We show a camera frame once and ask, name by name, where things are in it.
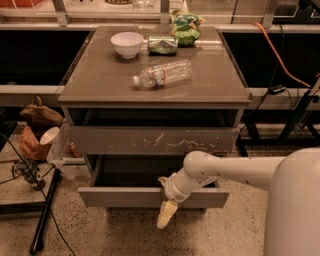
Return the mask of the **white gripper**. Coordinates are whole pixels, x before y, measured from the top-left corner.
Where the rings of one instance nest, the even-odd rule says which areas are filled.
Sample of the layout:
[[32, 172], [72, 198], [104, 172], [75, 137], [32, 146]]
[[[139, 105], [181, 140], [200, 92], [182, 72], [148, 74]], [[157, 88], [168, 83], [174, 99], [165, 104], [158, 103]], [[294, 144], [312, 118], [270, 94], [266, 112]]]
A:
[[169, 177], [161, 176], [158, 181], [164, 188], [165, 196], [169, 199], [163, 201], [157, 219], [157, 227], [165, 228], [178, 210], [178, 204], [190, 197], [191, 193], [204, 185], [204, 180], [189, 175], [184, 168], [171, 174]]

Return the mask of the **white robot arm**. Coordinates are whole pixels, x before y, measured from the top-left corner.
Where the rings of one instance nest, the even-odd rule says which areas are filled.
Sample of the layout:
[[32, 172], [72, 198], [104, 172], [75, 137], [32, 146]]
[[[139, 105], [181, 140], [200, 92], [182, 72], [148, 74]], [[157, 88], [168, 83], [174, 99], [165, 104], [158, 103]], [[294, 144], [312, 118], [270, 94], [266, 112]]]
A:
[[264, 256], [320, 256], [320, 149], [305, 148], [286, 157], [216, 157], [188, 153], [183, 167], [161, 177], [167, 200], [157, 227], [167, 226], [191, 193], [225, 178], [268, 192]]

